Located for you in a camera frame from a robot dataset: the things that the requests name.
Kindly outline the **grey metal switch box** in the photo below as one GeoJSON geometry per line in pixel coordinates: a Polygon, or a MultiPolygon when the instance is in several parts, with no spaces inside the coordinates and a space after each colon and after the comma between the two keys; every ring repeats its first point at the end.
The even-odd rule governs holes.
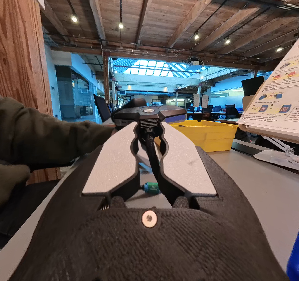
{"type": "Polygon", "coordinates": [[[137,122],[140,129],[160,126],[161,122],[183,122],[187,118],[187,111],[178,106],[155,105],[122,108],[112,115],[112,121],[118,127],[125,127],[132,122],[137,122]]]}

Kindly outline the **glass skylight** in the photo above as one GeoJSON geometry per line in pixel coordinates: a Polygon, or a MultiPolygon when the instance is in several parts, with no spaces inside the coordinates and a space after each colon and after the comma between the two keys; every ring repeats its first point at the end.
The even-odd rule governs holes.
{"type": "Polygon", "coordinates": [[[188,67],[185,63],[143,60],[143,59],[113,59],[114,71],[122,74],[189,78],[207,70],[206,66],[188,67]]]}

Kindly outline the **blue plastic bin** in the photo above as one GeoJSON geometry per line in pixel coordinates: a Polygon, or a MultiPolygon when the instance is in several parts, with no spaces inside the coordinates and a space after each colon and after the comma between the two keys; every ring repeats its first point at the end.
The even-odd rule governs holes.
{"type": "Polygon", "coordinates": [[[292,252],[287,263],[286,274],[290,281],[299,280],[299,234],[294,242],[292,252]]]}

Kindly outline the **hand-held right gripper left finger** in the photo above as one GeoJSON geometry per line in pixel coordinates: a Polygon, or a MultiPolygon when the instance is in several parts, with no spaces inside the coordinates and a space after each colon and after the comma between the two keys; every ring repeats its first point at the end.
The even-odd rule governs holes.
{"type": "Polygon", "coordinates": [[[107,201],[119,196],[127,201],[136,194],[140,187],[138,150],[138,122],[132,122],[105,142],[82,195],[102,196],[107,201]]]}

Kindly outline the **printed instruction sheet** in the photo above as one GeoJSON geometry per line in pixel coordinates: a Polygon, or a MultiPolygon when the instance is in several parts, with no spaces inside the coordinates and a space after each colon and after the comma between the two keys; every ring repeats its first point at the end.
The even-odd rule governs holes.
{"type": "Polygon", "coordinates": [[[299,130],[299,40],[260,86],[245,119],[263,126],[299,130]]]}

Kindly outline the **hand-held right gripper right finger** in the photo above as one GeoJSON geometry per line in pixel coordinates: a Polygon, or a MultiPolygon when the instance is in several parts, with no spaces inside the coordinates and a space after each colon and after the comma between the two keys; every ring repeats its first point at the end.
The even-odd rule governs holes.
{"type": "Polygon", "coordinates": [[[195,144],[166,122],[161,122],[159,189],[170,204],[178,197],[215,197],[217,191],[195,144]]]}

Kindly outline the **wooden pillar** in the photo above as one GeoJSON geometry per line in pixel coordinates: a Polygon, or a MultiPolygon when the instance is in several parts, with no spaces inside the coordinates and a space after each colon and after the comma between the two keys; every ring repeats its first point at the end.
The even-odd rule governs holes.
{"type": "Polygon", "coordinates": [[[1,111],[54,117],[40,6],[36,0],[0,0],[1,111]]]}

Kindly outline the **black computer monitor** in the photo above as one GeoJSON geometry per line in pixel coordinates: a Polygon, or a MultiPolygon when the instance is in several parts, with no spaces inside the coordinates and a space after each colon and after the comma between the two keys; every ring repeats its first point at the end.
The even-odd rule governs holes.
{"type": "Polygon", "coordinates": [[[97,95],[93,95],[94,97],[94,101],[95,101],[95,105],[98,109],[98,112],[99,112],[99,115],[100,115],[100,118],[102,120],[102,122],[106,122],[108,119],[111,118],[111,112],[110,112],[110,109],[105,101],[104,98],[102,97],[99,97],[97,95]]]}
{"type": "Polygon", "coordinates": [[[259,90],[260,86],[264,83],[264,76],[257,76],[241,81],[244,96],[254,96],[259,90]]]}

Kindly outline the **yellow plastic bin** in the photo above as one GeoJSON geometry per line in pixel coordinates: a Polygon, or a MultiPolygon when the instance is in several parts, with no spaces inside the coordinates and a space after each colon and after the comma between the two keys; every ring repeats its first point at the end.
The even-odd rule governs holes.
{"type": "Polygon", "coordinates": [[[174,144],[174,148],[169,148],[170,151],[178,152],[179,154],[187,153],[191,147],[191,142],[194,146],[200,147],[204,152],[228,151],[231,149],[233,139],[237,131],[237,125],[212,121],[196,121],[185,120],[179,123],[170,123],[177,132],[170,132],[168,138],[178,136],[178,132],[183,136],[179,136],[178,144],[174,144]]]}

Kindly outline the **cardboard box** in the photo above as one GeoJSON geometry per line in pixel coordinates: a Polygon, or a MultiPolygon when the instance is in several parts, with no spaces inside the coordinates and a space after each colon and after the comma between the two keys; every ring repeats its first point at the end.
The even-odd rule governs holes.
{"type": "Polygon", "coordinates": [[[243,114],[242,114],[242,119],[244,118],[244,115],[246,111],[249,109],[250,105],[252,104],[253,101],[255,101],[256,95],[251,95],[251,96],[244,96],[242,99],[242,104],[243,104],[243,114]]]}

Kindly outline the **small green cylinder plug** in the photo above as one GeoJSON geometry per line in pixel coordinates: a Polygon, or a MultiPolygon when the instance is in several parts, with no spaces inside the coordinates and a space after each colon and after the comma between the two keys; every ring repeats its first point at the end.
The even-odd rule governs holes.
{"type": "Polygon", "coordinates": [[[146,182],[145,184],[141,185],[139,189],[150,195],[157,195],[160,193],[157,182],[146,182]]]}

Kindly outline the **person's left forearm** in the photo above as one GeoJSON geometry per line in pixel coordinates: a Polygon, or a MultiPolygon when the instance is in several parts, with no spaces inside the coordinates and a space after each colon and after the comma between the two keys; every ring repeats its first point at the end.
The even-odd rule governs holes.
{"type": "Polygon", "coordinates": [[[3,164],[66,164],[103,145],[113,130],[91,121],[60,121],[10,97],[0,99],[3,164]]]}

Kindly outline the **silver document stand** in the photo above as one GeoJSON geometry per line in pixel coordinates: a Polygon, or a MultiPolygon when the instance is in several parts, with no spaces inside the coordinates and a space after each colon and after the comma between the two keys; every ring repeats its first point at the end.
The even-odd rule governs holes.
{"type": "Polygon", "coordinates": [[[259,134],[280,149],[280,151],[263,150],[253,156],[255,159],[296,171],[299,170],[298,155],[294,154],[294,149],[290,145],[283,142],[288,141],[298,144],[298,130],[286,130],[268,125],[249,123],[249,120],[245,119],[245,115],[242,115],[237,123],[240,129],[259,134]]]}

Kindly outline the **grey desk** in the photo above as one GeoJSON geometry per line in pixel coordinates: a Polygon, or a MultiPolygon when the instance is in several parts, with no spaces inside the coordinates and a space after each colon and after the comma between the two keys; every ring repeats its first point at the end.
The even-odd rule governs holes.
{"type": "Polygon", "coordinates": [[[298,174],[235,151],[198,149],[216,197],[128,207],[81,194],[97,148],[58,185],[35,230],[1,251],[1,280],[289,280],[298,174]]]}

